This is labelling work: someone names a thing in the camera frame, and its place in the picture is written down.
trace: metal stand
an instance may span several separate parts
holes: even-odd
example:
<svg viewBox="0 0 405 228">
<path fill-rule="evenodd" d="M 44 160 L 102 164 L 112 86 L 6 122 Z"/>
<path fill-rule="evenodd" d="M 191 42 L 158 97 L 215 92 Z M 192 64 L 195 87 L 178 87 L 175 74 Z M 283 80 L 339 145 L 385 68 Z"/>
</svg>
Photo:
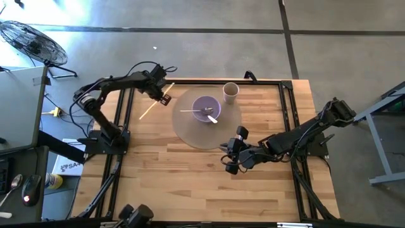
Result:
<svg viewBox="0 0 405 228">
<path fill-rule="evenodd" d="M 405 172 L 399 172 L 396 174 L 392 173 L 390 164 L 388 163 L 387 156 L 385 155 L 385 150 L 381 143 L 381 137 L 378 135 L 377 128 L 375 127 L 375 123 L 373 121 L 373 114 L 377 114 L 378 112 L 386 110 L 387 108 L 389 108 L 393 104 L 396 104 L 398 101 L 404 98 L 405 98 L 405 87 L 397 90 L 390 96 L 387 96 L 386 98 L 382 99 L 381 101 L 377 102 L 367 110 L 363 111 L 362 113 L 354 117 L 353 124 L 357 124 L 362 120 L 367 120 L 368 126 L 374 139 L 375 146 L 377 147 L 378 155 L 380 156 L 382 165 L 385 170 L 385 175 L 378 176 L 369 180 L 371 185 L 405 179 Z"/>
<path fill-rule="evenodd" d="M 77 77 L 77 73 L 74 72 L 73 70 L 69 70 L 69 69 L 63 68 L 63 67 L 61 67 L 61 66 L 56 66 L 56 65 L 52 64 L 51 62 L 49 62 L 48 60 L 46 60 L 46 61 L 44 62 L 44 65 L 48 67 L 48 72 L 49 72 L 49 74 L 51 75 L 51 77 L 52 77 L 53 79 L 63 79 L 63 78 L 67 78 L 67 77 Z M 54 75 L 52 74 L 51 70 L 49 69 L 49 67 L 56 67 L 56 68 L 59 68 L 59 69 L 61 69 L 61 70 L 65 70 L 65 71 L 67 71 L 67 72 L 70 72 L 70 73 L 72 73 L 72 74 L 54 76 Z"/>
</svg>

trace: gray floor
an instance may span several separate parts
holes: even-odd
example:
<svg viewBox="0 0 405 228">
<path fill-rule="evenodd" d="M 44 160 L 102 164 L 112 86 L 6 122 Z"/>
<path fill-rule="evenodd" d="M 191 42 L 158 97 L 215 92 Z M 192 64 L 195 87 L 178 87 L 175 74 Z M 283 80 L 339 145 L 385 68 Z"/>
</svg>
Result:
<svg viewBox="0 0 405 228">
<path fill-rule="evenodd" d="M 97 27 L 283 28 L 277 0 L 32 2 L 27 2 L 24 10 L 10 3 L 0 20 Z M 285 5 L 290 29 L 294 30 L 405 30 L 405 2 L 401 0 L 285 0 Z M 80 86 L 99 77 L 121 76 L 143 60 L 178 66 L 178 71 L 169 77 L 241 77 L 246 70 L 252 70 L 262 79 L 292 78 L 284 35 L 46 34 L 66 49 L 69 60 L 65 66 L 80 75 L 78 79 L 52 80 L 52 86 L 47 88 L 50 98 L 65 109 Z M 403 36 L 292 36 L 299 78 L 309 79 L 318 111 L 336 96 L 360 112 L 402 82 L 404 43 Z M 7 43 L 0 42 L 0 51 L 1 66 L 32 65 Z M 139 69 L 150 70 L 151 66 Z M 44 109 L 51 108 L 46 101 Z M 42 121 L 44 130 L 58 138 L 81 137 L 69 123 L 48 117 Z M 382 175 L 383 168 L 366 123 L 329 129 L 327 133 L 336 134 L 328 148 L 341 217 L 351 222 L 404 227 L 405 181 L 378 187 L 368 183 L 368 178 Z M 405 159 L 390 155 L 390 161 L 400 170 Z M 73 188 L 75 181 L 69 180 L 65 189 Z M 48 195 L 44 217 L 65 218 L 71 198 L 72 190 Z M 52 211 L 54 204 L 63 209 Z"/>
</svg>

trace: paper cup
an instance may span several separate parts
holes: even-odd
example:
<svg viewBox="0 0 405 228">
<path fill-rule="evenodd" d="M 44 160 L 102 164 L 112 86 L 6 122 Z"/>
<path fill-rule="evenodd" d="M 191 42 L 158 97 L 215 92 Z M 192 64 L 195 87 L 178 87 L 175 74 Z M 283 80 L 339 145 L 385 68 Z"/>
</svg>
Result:
<svg viewBox="0 0 405 228">
<path fill-rule="evenodd" d="M 226 83 L 223 88 L 223 100 L 227 104 L 233 104 L 236 99 L 236 95 L 239 93 L 239 86 L 233 82 Z"/>
</svg>

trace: wooden tabletop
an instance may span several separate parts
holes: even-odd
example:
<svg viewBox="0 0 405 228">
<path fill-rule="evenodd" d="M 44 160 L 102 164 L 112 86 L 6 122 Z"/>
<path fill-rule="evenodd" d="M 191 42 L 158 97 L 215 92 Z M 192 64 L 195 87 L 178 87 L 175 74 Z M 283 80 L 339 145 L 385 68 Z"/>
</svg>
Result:
<svg viewBox="0 0 405 228">
<path fill-rule="evenodd" d="M 311 89 L 308 80 L 292 82 L 299 120 L 303 123 L 316 114 Z M 222 151 L 191 148 L 177 137 L 171 125 L 172 109 L 177 98 L 194 86 L 175 85 L 168 93 L 173 98 L 170 104 L 156 105 L 142 120 L 139 117 L 154 101 L 135 92 L 129 125 L 130 148 L 123 161 L 114 218 L 118 219 L 126 204 L 136 208 L 142 203 L 152 209 L 154 220 L 298 221 L 289 163 L 262 163 L 246 174 L 231 175 L 220 163 Z M 110 120 L 114 118 L 118 94 L 110 93 L 102 107 Z M 128 91 L 125 95 L 121 122 Z M 287 91 L 285 95 L 291 117 Z M 247 142 L 257 144 L 264 137 L 285 131 L 277 86 L 241 85 L 237 102 L 242 125 L 249 130 Z M 99 190 L 105 159 L 104 155 L 96 155 L 84 165 L 72 215 L 82 212 Z M 308 165 L 315 193 L 339 217 L 327 165 L 319 158 L 308 158 Z M 309 214 L 305 194 L 303 198 Z"/>
</svg>

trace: chopstick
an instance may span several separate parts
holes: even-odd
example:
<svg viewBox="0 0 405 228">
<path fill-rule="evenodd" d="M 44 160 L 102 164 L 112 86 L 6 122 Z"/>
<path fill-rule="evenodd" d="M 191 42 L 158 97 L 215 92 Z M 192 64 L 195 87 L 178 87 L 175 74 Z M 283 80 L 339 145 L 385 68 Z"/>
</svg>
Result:
<svg viewBox="0 0 405 228">
<path fill-rule="evenodd" d="M 174 85 L 175 85 L 174 82 L 173 82 L 171 85 L 169 85 L 169 87 L 168 87 L 168 88 L 166 89 L 166 91 L 163 93 L 163 96 L 165 96 L 166 93 L 167 93 Z M 153 108 L 153 106 L 156 105 L 156 103 L 157 103 L 157 101 L 155 101 L 155 102 L 145 111 L 145 113 L 142 114 L 142 115 L 139 117 L 139 120 L 140 120 L 141 118 L 144 118 L 144 116 L 146 115 L 146 113 L 148 113 L 149 110 L 151 110 L 151 109 Z"/>
</svg>

